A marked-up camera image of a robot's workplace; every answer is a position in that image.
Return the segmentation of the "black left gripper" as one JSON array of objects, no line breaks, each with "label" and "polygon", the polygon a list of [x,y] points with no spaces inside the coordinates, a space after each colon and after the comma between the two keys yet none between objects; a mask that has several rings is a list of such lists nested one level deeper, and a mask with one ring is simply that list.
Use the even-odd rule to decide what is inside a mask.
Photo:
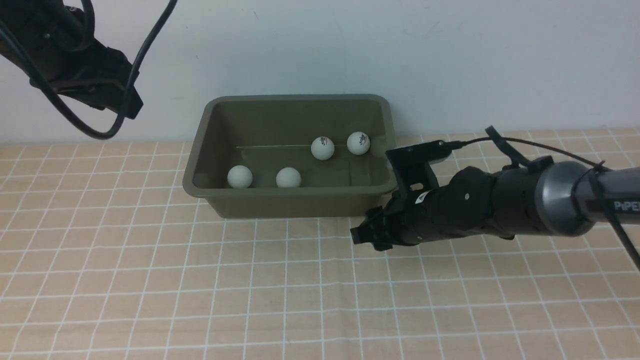
[{"label": "black left gripper", "polygon": [[133,69],[126,55],[93,39],[76,50],[76,39],[38,38],[30,43],[30,59],[60,96],[97,110],[118,113]]}]

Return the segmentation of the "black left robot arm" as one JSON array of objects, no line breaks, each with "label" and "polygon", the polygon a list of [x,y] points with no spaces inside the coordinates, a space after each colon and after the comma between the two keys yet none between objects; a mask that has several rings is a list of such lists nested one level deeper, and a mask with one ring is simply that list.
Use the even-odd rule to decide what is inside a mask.
[{"label": "black left robot arm", "polygon": [[0,18],[57,95],[121,110],[132,64],[92,36],[94,14],[61,0],[3,0]]}]

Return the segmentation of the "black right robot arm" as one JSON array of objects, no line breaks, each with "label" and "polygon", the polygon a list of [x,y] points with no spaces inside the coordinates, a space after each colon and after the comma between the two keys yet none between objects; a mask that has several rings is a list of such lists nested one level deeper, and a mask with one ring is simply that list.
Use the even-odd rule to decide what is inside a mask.
[{"label": "black right robot arm", "polygon": [[610,210],[622,224],[639,223],[639,169],[601,170],[575,161],[487,173],[468,166],[445,186],[394,193],[350,230],[354,244],[377,251],[490,235],[580,237]]}]

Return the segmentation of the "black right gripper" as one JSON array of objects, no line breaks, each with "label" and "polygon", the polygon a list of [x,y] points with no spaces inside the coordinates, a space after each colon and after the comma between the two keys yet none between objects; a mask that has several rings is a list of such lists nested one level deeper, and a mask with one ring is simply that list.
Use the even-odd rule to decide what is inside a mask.
[{"label": "black right gripper", "polygon": [[384,252],[480,235],[493,215],[495,182],[486,172],[459,172],[446,186],[410,197],[398,211],[370,208],[362,223],[350,229],[350,237],[354,245],[371,244]]}]

